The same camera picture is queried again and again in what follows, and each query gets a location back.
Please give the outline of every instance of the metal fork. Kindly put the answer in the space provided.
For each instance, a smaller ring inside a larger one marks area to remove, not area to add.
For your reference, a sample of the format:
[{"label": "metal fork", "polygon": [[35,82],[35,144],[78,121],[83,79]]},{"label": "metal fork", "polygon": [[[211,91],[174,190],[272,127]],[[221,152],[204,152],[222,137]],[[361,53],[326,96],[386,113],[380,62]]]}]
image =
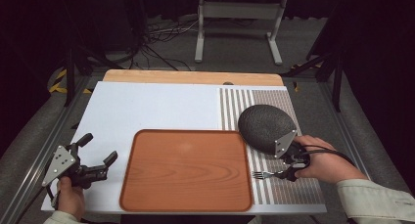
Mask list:
[{"label": "metal fork", "polygon": [[255,179],[265,179],[270,177],[278,177],[281,178],[281,175],[283,174],[283,171],[280,172],[267,172],[267,171],[260,171],[260,172],[253,172],[252,176]]}]

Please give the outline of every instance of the dark gray oval object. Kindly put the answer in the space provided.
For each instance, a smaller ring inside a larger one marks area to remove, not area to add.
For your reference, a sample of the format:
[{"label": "dark gray oval object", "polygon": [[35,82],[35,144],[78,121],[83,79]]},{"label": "dark gray oval object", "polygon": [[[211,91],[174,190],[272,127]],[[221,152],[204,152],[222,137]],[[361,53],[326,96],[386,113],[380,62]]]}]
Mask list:
[{"label": "dark gray oval object", "polygon": [[239,116],[238,128],[248,145],[271,155],[275,155],[275,140],[297,129],[289,115],[270,105],[245,109]]}]

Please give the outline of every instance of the hand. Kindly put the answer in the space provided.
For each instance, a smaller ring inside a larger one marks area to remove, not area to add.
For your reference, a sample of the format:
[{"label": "hand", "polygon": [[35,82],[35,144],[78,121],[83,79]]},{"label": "hand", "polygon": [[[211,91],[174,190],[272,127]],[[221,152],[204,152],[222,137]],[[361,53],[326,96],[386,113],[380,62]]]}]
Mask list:
[{"label": "hand", "polygon": [[73,215],[78,221],[85,212],[83,189],[73,187],[68,177],[62,177],[58,183],[59,194],[58,210]]},{"label": "hand", "polygon": [[[320,146],[330,150],[334,150],[332,145],[308,135],[298,136],[295,142],[303,146]],[[321,150],[317,147],[305,147],[308,151]],[[296,172],[296,177],[317,178],[327,183],[338,183],[346,179],[368,179],[356,167],[347,160],[330,153],[316,153],[310,155],[310,166]]]}]

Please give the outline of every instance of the gray sleeve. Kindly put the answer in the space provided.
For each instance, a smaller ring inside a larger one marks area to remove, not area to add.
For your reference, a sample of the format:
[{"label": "gray sleeve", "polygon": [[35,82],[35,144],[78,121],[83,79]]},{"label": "gray sleeve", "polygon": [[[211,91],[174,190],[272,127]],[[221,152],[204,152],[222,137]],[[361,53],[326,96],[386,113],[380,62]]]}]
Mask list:
[{"label": "gray sleeve", "polygon": [[364,179],[339,182],[337,190],[347,216],[359,224],[415,222],[415,200],[408,193]]},{"label": "gray sleeve", "polygon": [[43,224],[80,224],[76,218],[68,213],[62,211],[54,211]]}]

